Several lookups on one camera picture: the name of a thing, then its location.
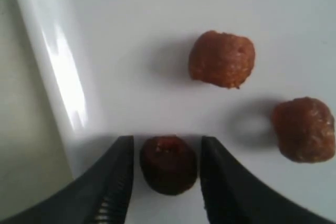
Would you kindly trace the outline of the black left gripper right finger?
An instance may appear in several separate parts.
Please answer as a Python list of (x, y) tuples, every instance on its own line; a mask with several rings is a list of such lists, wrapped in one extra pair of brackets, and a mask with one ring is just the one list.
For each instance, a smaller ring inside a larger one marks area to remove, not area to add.
[(329, 223), (261, 182), (215, 137), (202, 137), (199, 171), (210, 223)]

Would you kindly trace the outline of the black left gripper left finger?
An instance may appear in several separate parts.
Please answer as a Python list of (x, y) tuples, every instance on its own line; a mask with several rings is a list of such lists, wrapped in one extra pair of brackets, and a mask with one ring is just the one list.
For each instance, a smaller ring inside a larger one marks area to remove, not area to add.
[(84, 174), (3, 223), (124, 223), (134, 180), (134, 137), (120, 136)]

